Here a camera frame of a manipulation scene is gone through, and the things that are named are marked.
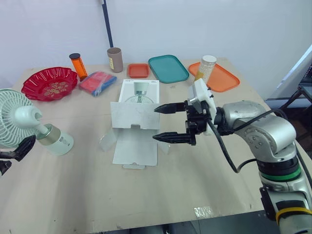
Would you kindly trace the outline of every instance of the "white fan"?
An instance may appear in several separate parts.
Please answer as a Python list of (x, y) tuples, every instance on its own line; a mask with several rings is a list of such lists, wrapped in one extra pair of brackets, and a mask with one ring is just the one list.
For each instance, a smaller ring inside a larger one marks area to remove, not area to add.
[(0, 90), (0, 147), (16, 148), (26, 138), (36, 139), (55, 155), (67, 153), (73, 138), (52, 124), (42, 125), (41, 111), (22, 93)]
[(36, 129), (46, 133), (48, 129), (37, 120), (41, 116), (40, 110), (24, 94), (0, 90), (0, 147), (16, 148), (24, 138), (34, 135)]

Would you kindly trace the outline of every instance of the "black pole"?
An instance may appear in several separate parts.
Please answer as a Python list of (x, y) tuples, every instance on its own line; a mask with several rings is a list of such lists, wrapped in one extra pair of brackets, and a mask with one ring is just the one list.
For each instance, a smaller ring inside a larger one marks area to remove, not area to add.
[(112, 39), (112, 33), (111, 33), (111, 26), (109, 25), (106, 0), (103, 0), (102, 8), (103, 8), (103, 14), (104, 14), (104, 19), (105, 19), (105, 24), (106, 24), (106, 31), (107, 31), (107, 36), (109, 40), (109, 45), (112, 48), (114, 46), (113, 46), (113, 39)]

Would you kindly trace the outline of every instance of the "teal tray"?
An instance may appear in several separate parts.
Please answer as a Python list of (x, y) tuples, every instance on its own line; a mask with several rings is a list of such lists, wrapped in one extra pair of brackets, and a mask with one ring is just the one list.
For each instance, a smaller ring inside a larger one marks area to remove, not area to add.
[(148, 60), (154, 76), (163, 83), (174, 83), (187, 80), (189, 72), (173, 55), (153, 57)]

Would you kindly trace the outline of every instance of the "black cable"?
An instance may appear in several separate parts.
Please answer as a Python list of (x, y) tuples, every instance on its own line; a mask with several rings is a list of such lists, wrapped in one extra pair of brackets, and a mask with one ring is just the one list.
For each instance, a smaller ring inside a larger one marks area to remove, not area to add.
[(249, 120), (246, 123), (243, 123), (242, 125), (238, 126), (237, 128), (234, 128), (233, 131), (236, 132), (238, 130), (241, 130), (241, 129), (247, 127), (248, 125), (252, 124), (253, 122), (256, 122), (257, 120), (259, 120), (259, 119), (263, 118), (264, 116), (267, 116), (268, 114), (271, 114), (273, 112), (277, 112), (277, 113), (279, 113), (282, 116), (282, 118), (287, 119), (286, 114), (282, 110), (280, 110), (280, 109), (272, 109), (272, 110), (269, 110), (267, 112), (264, 112), (264, 113), (258, 115), (255, 118), (252, 118), (251, 120)]
[(104, 19), (105, 19), (105, 24), (106, 24), (106, 31), (107, 31), (109, 45), (112, 48), (114, 46), (113, 46), (113, 39), (112, 39), (112, 33), (111, 33), (111, 26), (109, 24), (109, 19), (108, 19), (106, 0), (103, 0), (102, 9), (103, 9)]
[(212, 131), (213, 131), (213, 133), (214, 133), (216, 139), (218, 140), (219, 145), (220, 145), (220, 147), (221, 147), (221, 150), (222, 150), (222, 152), (223, 152), (223, 154), (224, 154), (224, 156), (225, 156), (227, 162), (229, 163), (230, 167), (232, 168), (232, 170), (233, 170), (235, 173), (239, 173), (240, 169), (242, 169), (242, 167), (245, 166), (247, 163), (256, 161), (255, 158), (246, 160), (246, 161), (244, 161), (242, 164), (240, 164), (239, 167), (236, 168), (235, 165), (234, 165), (234, 163), (233, 163), (233, 161), (232, 161), (232, 159), (231, 159), (231, 157), (230, 157), (230, 155), (229, 155), (229, 153), (228, 153), (228, 151), (227, 151), (227, 149), (225, 148), (225, 145), (224, 145), (224, 142), (223, 142), (223, 140), (222, 140), (222, 137), (221, 137), (220, 133), (219, 133), (218, 130), (215, 128), (214, 124), (212, 123), (212, 121), (211, 121), (210, 119), (207, 120), (207, 123), (208, 123), (208, 125), (210, 126), (210, 128), (212, 129)]

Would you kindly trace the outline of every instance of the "green ring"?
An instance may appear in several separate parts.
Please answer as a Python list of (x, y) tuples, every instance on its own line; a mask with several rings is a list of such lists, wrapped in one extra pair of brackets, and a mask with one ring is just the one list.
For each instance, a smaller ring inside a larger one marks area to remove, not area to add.
[(294, 171), (293, 173), (290, 173), (288, 175), (267, 175), (264, 173), (261, 173), (261, 175), (263, 177), (265, 177), (266, 179), (269, 179), (269, 180), (288, 181), (288, 180), (291, 180), (291, 179), (297, 177), (298, 175), (300, 175), (300, 173), (301, 173), (301, 169), (300, 169), (300, 167), (298, 167), (298, 169), (296, 171)]

